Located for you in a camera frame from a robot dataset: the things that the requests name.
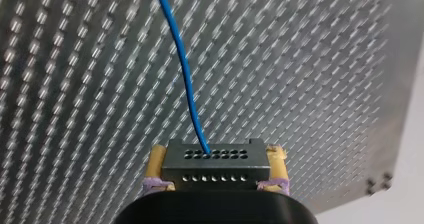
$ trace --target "yellow component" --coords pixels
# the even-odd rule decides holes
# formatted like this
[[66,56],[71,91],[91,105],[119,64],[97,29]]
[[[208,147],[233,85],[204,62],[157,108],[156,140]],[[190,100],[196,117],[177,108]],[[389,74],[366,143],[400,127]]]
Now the yellow component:
[[154,145],[150,152],[149,163],[147,164],[146,177],[160,178],[163,159],[165,158],[166,147]]
[[281,146],[268,146],[266,148],[269,164],[271,165],[270,179],[285,178],[289,179],[285,159],[287,153]]
[[170,184],[170,185],[168,185],[168,186],[166,187],[166,190],[167,190],[167,191],[175,191],[175,186],[174,186],[174,184]]
[[273,185],[273,186],[265,186],[264,187],[265,191],[269,191],[269,192],[280,192],[281,191],[281,187],[278,185]]

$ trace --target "metal box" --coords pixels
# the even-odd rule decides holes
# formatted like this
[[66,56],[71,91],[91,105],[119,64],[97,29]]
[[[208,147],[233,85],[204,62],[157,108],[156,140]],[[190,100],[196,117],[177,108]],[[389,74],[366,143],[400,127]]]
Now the metal box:
[[263,142],[256,144],[210,144],[211,154],[199,145],[168,145],[162,179],[178,190],[256,189],[269,178],[270,165]]

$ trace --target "perforated metal box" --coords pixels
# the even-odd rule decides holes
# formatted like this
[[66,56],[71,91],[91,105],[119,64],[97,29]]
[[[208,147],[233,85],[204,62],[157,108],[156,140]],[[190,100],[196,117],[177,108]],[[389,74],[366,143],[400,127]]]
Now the perforated metal box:
[[[281,144],[314,212],[393,175],[423,0],[169,1],[209,142]],[[0,0],[0,58],[3,223],[112,223],[197,142],[157,0]]]
[[168,145],[162,178],[178,190],[255,190],[269,179],[270,164],[263,142],[210,144],[211,154],[198,145]]

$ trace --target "white wall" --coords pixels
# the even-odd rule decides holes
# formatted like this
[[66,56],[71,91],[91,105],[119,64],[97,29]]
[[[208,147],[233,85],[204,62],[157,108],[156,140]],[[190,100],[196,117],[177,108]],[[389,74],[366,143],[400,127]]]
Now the white wall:
[[392,188],[321,213],[320,224],[424,223],[424,48],[418,65]]

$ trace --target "perforated metal sheet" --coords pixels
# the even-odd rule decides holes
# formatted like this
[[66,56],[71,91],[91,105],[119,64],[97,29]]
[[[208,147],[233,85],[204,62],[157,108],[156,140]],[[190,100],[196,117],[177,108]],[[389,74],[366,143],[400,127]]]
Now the perforated metal sheet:
[[[210,142],[282,144],[314,211],[393,169],[422,0],[170,3]],[[1,220],[111,223],[153,143],[197,142],[158,2],[0,5]]]

